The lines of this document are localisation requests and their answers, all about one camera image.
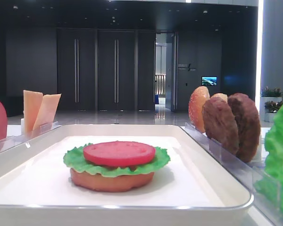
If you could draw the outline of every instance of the white rectangular tray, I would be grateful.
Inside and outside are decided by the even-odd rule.
[[[63,164],[86,143],[137,141],[171,161],[145,187],[98,193],[76,187]],[[183,129],[166,125],[69,125],[0,153],[0,226],[240,225],[253,195]]]

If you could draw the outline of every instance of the green lettuce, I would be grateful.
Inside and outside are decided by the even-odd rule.
[[[265,149],[269,152],[266,158],[265,172],[281,184],[280,191],[276,183],[263,178],[255,184],[257,192],[265,195],[276,206],[280,205],[283,213],[283,106],[274,117],[274,126],[265,136]]]
[[[147,164],[138,165],[135,169],[131,169],[129,167],[103,167],[85,160],[83,156],[83,148],[88,145],[91,144],[86,144],[85,146],[81,147],[75,147],[72,150],[68,151],[63,158],[64,164],[70,168],[73,168],[79,173],[87,172],[91,175],[99,173],[103,177],[115,178],[121,175],[137,175],[155,172],[158,169],[164,167],[170,161],[170,157],[167,154],[166,149],[156,147],[154,159]]]

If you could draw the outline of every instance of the door handle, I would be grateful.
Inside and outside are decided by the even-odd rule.
[[[117,40],[114,40],[114,103],[117,103]]]
[[[80,102],[80,41],[77,39],[76,40],[76,66],[77,66],[77,70],[76,70],[76,91],[77,91],[77,95],[76,95],[76,100],[79,103]]]
[[[75,39],[75,102],[77,103],[77,39]]]
[[[118,103],[118,100],[119,100],[119,66],[118,66],[118,63],[119,63],[119,57],[118,57],[118,39],[117,39],[117,103]]]

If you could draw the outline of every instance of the brown patty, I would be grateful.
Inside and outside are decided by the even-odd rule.
[[[238,128],[230,106],[220,97],[207,100],[202,108],[204,128],[208,138],[236,155],[239,149]]]
[[[228,104],[238,126],[239,151],[236,156],[243,162],[250,162],[256,154],[261,133],[255,102],[245,94],[236,93],[229,96]]]
[[[87,172],[78,173],[70,169],[70,176],[77,186],[99,192],[126,192],[132,188],[141,187],[150,183],[154,172],[149,174],[123,175],[116,178],[106,178],[100,174],[91,175]]]

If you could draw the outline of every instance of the floor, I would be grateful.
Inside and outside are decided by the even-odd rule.
[[[189,122],[187,112],[174,113],[165,107],[166,99],[159,98],[154,112],[63,112],[58,111],[55,121],[59,125],[70,124],[150,124],[184,126]],[[8,118],[9,125],[20,125],[22,115]],[[273,123],[261,122],[261,127],[272,127]]]

